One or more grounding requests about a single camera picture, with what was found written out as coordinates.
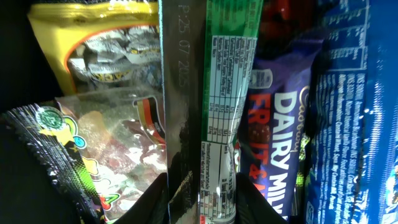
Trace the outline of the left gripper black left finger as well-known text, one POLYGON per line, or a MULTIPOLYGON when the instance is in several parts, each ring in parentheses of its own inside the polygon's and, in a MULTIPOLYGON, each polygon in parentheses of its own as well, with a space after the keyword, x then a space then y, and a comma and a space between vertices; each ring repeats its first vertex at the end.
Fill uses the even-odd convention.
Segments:
POLYGON ((161 173, 138 201, 114 224, 167 223, 169 193, 167 174, 161 173))

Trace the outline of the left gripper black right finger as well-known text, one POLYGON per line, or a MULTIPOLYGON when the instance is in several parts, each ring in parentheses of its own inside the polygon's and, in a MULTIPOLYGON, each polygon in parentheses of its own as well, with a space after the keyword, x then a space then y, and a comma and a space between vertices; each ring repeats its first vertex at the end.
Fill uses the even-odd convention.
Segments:
POLYGON ((236 174, 235 224, 287 224, 242 173, 236 174))

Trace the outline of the purple Dairy Milk bar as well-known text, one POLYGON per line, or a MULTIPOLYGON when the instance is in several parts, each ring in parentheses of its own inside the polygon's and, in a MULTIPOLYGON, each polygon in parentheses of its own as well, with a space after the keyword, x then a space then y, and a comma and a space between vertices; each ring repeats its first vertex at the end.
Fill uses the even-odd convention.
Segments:
POLYGON ((312 64, 323 40, 298 39, 275 59, 253 62, 238 130, 240 171, 282 217, 292 214, 312 64))

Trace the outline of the Haribo gummy bag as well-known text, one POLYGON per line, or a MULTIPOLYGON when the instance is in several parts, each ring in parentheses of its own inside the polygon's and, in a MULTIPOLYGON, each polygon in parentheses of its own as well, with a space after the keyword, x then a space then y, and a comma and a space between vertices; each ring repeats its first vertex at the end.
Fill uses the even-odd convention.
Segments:
POLYGON ((2 115, 75 203, 82 223, 114 223, 167 170, 163 96, 113 88, 2 115))

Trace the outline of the blue Oreo cookie pack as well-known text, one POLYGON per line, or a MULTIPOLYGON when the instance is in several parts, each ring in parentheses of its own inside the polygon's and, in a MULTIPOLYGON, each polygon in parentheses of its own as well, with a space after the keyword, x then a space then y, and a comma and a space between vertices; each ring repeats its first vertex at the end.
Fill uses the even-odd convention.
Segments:
POLYGON ((319 1, 305 223, 397 222, 397 0, 319 1))

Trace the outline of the yellow Hacks candy bag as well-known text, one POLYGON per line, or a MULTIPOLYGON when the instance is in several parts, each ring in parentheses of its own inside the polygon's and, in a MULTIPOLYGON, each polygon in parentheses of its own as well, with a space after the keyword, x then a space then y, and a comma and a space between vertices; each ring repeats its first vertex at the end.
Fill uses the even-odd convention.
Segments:
POLYGON ((157 1, 37 1, 27 16, 64 95, 162 88, 157 1))

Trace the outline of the green chocolate bar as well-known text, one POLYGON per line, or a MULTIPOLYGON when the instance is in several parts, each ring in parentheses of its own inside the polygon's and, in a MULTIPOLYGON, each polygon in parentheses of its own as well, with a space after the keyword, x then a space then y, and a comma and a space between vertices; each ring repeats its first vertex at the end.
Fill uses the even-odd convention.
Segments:
POLYGON ((236 217, 234 145, 261 0, 160 0, 170 223, 236 217))

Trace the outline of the red Hacks candy bag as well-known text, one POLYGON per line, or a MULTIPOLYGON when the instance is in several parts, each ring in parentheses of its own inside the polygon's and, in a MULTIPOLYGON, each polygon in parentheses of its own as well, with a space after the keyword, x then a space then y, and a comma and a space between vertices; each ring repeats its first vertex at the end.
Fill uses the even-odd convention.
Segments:
POLYGON ((274 58, 288 51, 290 42, 313 26, 315 0, 264 1, 256 56, 274 58))

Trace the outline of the black gift box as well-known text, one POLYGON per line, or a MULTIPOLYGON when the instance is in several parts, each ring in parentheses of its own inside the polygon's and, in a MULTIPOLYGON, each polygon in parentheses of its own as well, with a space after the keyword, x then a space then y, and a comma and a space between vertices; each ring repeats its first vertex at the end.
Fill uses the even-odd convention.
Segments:
MULTIPOLYGON (((27 18, 30 1, 1 1, 1 111, 60 96, 27 18)), ((14 131, 1 125, 1 223, 79 223, 14 131)))

